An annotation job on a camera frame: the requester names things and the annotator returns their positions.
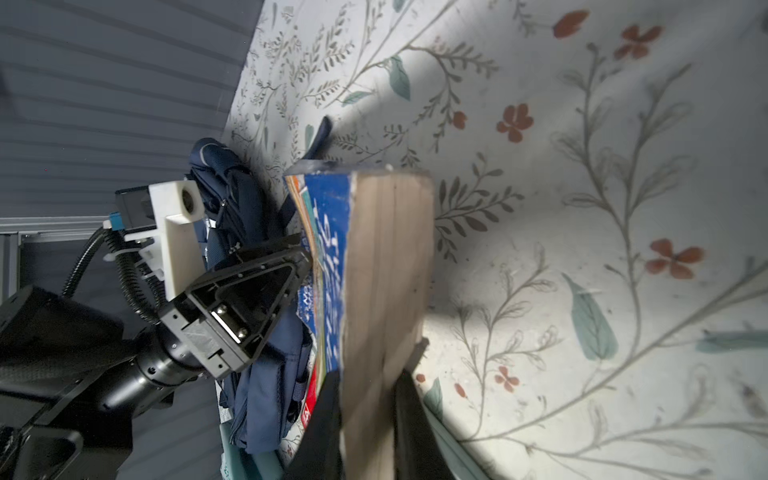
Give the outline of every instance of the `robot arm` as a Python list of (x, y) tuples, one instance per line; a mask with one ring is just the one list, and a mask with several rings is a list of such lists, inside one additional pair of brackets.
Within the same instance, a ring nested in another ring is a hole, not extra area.
[(118, 205), (126, 247), (164, 280), (168, 303), (131, 341), (104, 314), (32, 286), (0, 306), (0, 425), (10, 435), (0, 478), (114, 478), (131, 453), (131, 420), (203, 371), (220, 379), (251, 364), (310, 271), (291, 236), (205, 273), (194, 182), (118, 192)]

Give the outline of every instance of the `green leaf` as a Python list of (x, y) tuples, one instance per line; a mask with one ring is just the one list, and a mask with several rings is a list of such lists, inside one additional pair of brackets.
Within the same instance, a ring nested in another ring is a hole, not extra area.
[(310, 149), (310, 145), (312, 144), (312, 139), (315, 137), (315, 127), (312, 125), (307, 125), (304, 129), (304, 144), (306, 145), (305, 148), (307, 150)]
[(440, 204), (445, 200), (445, 180), (440, 181)]
[(702, 353), (726, 353), (734, 350), (768, 348), (768, 331), (710, 333), (696, 344)]
[(432, 388), (424, 395), (424, 406), (442, 422), (442, 390), (440, 379), (435, 379)]
[(590, 293), (571, 280), (568, 275), (563, 273), (563, 278), (568, 282), (573, 293), (571, 320), (573, 320), (576, 337), (584, 351), (584, 356), (589, 360), (613, 358), (619, 345), (600, 306)]
[(346, 98), (341, 102), (341, 106), (342, 107), (346, 107), (347, 105), (351, 105), (351, 104), (357, 103), (358, 101), (362, 100), (363, 98), (367, 97), (368, 95), (371, 95), (371, 92), (369, 92), (369, 91), (354, 91), (351, 94), (346, 96)]
[(458, 179), (458, 177), (453, 179), (453, 183), (451, 184), (451, 191), (448, 194), (448, 203), (451, 203), (451, 200), (453, 200), (453, 197), (456, 196), (458, 193), (458, 188), (461, 186), (461, 181)]
[(399, 55), (389, 59), (389, 86), (395, 93), (411, 101), (411, 81), (408, 79)]
[(464, 231), (464, 227), (462, 227), (456, 220), (451, 220), (453, 222), (453, 228), (458, 232), (459, 235), (462, 237), (466, 237), (467, 233)]
[(480, 220), (472, 217), (464, 217), (464, 220), (467, 222), (467, 225), (469, 225), (473, 230), (477, 230), (478, 232), (487, 232), (488, 227), (485, 226), (485, 223), (482, 223)]

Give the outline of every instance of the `wall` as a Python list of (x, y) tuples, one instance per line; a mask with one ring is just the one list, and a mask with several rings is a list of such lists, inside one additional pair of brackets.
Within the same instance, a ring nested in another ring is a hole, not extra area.
[[(225, 138), (435, 179), (425, 402), (493, 478), (765, 478), (764, 2), (265, 8)], [(288, 455), (297, 438), (283, 443)]]
[(0, 217), (100, 215), (219, 137), (262, 2), (0, 5)]

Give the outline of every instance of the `navy fabric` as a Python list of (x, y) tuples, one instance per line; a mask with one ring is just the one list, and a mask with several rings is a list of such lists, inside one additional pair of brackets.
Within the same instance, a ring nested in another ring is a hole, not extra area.
[[(283, 235), (276, 208), (226, 145), (213, 138), (199, 140), (190, 154), (190, 168), (187, 177), (197, 182), (206, 214), (216, 222), (210, 229), (203, 222), (195, 225), (209, 270), (235, 250)], [(279, 448), (299, 418), (311, 349), (309, 329), (293, 304), (281, 313), (256, 361), (221, 383), (219, 404), (234, 414), (231, 443), (252, 455)]]
[(187, 177), (197, 182), (206, 215), (216, 222), (207, 236), (203, 221), (195, 226), (198, 242), (205, 244), (208, 268), (238, 248), (283, 235), (277, 209), (229, 147), (213, 138), (200, 139), (189, 163)]

